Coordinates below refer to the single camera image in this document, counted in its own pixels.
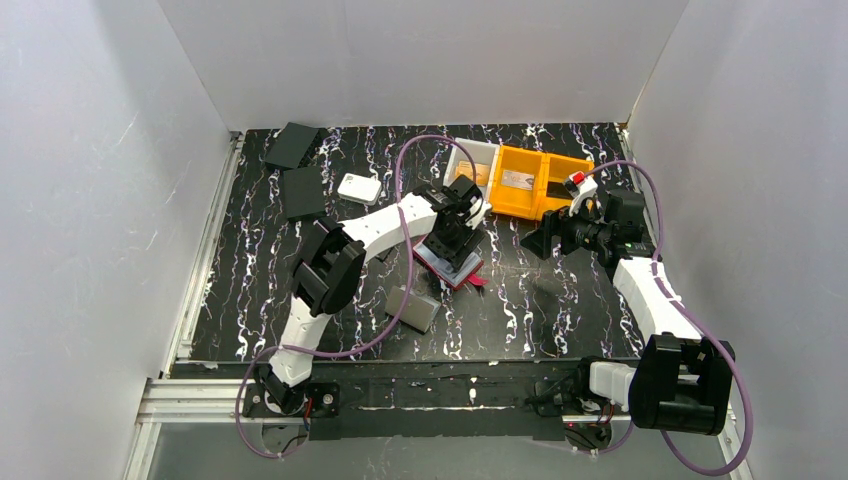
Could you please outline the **red leather card holder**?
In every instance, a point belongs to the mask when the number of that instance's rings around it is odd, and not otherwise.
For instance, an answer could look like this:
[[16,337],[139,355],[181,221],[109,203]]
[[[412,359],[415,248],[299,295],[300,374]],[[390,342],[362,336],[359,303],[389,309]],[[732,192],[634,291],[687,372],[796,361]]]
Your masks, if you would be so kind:
[[438,257],[422,242],[413,247],[413,255],[425,268],[454,291],[465,285],[480,288],[488,283],[486,279],[478,275],[484,262],[477,252],[470,253],[459,267],[455,267],[448,260]]

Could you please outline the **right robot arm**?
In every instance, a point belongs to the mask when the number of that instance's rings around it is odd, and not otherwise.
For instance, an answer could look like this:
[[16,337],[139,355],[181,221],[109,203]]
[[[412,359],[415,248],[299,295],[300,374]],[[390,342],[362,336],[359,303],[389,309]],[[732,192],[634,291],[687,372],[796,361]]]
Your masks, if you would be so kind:
[[642,195],[615,190],[603,210],[585,194],[560,216],[563,251],[596,253],[646,339],[636,366],[582,360],[575,392],[620,406],[640,428],[715,436],[724,424],[735,354],[686,320],[672,288],[658,284],[664,268],[647,236],[645,209]]

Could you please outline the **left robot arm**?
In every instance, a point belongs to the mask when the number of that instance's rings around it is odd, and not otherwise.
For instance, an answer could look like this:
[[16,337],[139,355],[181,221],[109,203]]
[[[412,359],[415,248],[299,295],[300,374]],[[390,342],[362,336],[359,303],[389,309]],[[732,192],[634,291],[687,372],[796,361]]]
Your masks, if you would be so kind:
[[394,204],[356,219],[317,219],[292,268],[290,312],[281,343],[254,378],[290,415],[304,401],[314,358],[331,317],[351,303],[364,265],[395,246],[457,289],[482,266],[476,249],[493,210],[476,183],[461,175],[447,186],[423,185]]

